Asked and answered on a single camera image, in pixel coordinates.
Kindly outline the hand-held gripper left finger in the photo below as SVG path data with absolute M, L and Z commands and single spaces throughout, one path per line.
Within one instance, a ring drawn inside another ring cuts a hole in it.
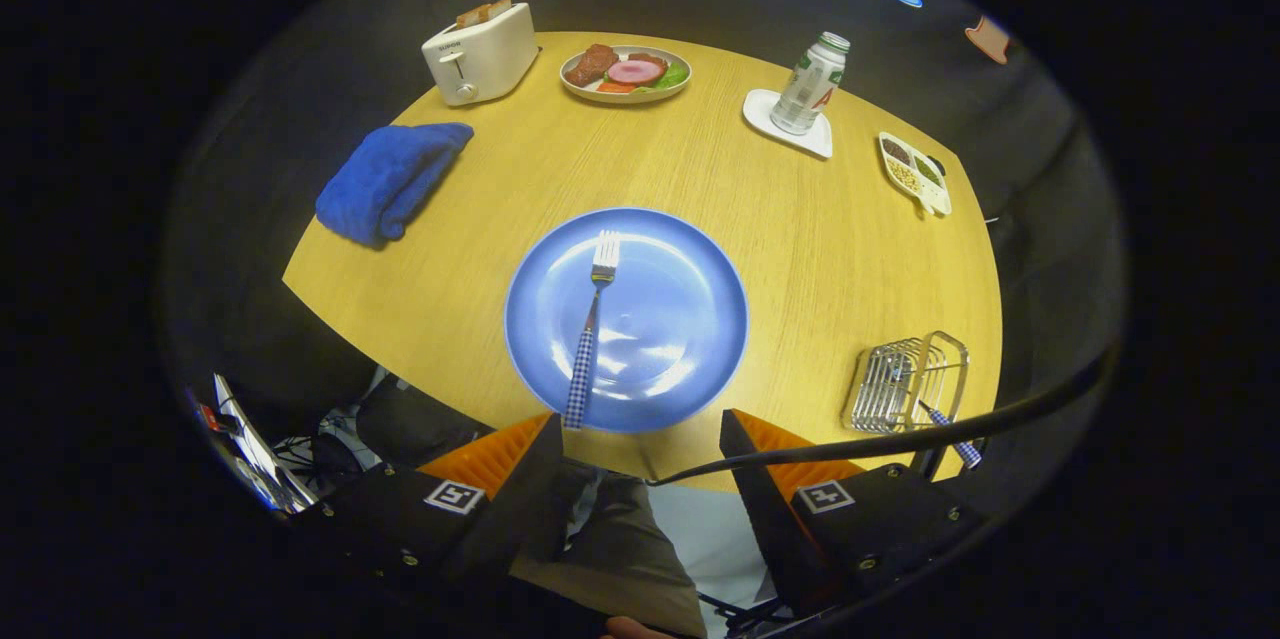
M 301 514 L 300 556 L 430 607 L 483 603 L 547 514 L 562 456 L 561 416 L 548 412 L 416 469 L 372 469 Z

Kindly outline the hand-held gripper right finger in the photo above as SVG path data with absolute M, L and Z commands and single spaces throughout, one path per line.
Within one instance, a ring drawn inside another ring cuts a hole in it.
M 801 616 L 918 575 L 986 524 L 902 464 L 846 460 L 740 467 L 733 480 L 777 597 Z

